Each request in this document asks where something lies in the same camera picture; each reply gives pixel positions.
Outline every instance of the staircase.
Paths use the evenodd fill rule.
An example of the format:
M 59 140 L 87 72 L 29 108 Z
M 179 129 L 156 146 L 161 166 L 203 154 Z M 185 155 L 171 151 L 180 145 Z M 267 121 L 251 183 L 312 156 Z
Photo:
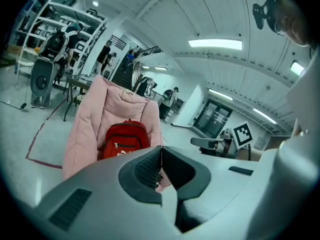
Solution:
M 112 82 L 118 86 L 132 91 L 132 73 L 133 69 L 128 68 L 125 73 L 122 72 L 121 66 L 116 70 Z

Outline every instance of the table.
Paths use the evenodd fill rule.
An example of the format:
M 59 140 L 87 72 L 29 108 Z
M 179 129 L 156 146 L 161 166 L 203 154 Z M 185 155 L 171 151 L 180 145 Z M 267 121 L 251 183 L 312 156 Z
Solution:
M 67 107 L 65 114 L 64 114 L 64 119 L 63 119 L 64 122 L 66 121 L 66 116 L 67 116 L 67 113 L 68 113 L 72 103 L 74 102 L 79 105 L 81 102 L 81 101 L 77 100 L 77 96 L 73 97 L 73 91 L 72 91 L 73 86 L 80 87 L 80 94 L 81 94 L 83 92 L 83 90 L 89 90 L 89 88 L 92 84 L 92 82 L 90 82 L 90 81 L 79 78 L 78 75 L 67 76 L 66 82 L 69 83 L 68 93 L 70 92 L 71 99 L 70 99 L 69 106 Z

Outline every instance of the ceiling lamp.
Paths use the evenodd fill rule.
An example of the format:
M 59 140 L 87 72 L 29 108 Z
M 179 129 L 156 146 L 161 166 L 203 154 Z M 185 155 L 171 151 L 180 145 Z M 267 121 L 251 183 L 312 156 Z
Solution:
M 221 47 L 221 48 L 242 50 L 242 41 L 241 40 L 198 39 L 198 40 L 190 40 L 189 44 L 191 47 Z
M 277 122 L 275 120 L 272 120 L 269 116 L 267 116 L 266 114 L 262 113 L 261 111 L 259 111 L 258 109 L 254 108 L 253 111 L 257 112 L 258 114 L 260 114 L 261 116 L 263 116 L 264 118 L 268 119 L 270 122 L 276 124 Z
M 229 96 L 227 96 L 227 95 L 225 95 L 225 94 L 223 94 L 223 93 L 217 92 L 217 91 L 215 91 L 215 90 L 209 89 L 209 92 L 214 93 L 214 94 L 217 94 L 217 95 L 220 95 L 220 96 L 222 96 L 222 97 L 224 97 L 224 98 L 226 98 L 226 99 L 228 99 L 228 100 L 230 100 L 230 101 L 233 100 L 233 98 L 231 98 L 231 97 L 229 97 Z
M 155 67 L 155 69 L 156 69 L 156 70 L 167 70 L 166 67 L 157 67 L 157 66 Z
M 291 71 L 296 73 L 298 76 L 301 75 L 301 72 L 305 69 L 303 66 L 301 66 L 298 62 L 293 61 L 291 65 Z

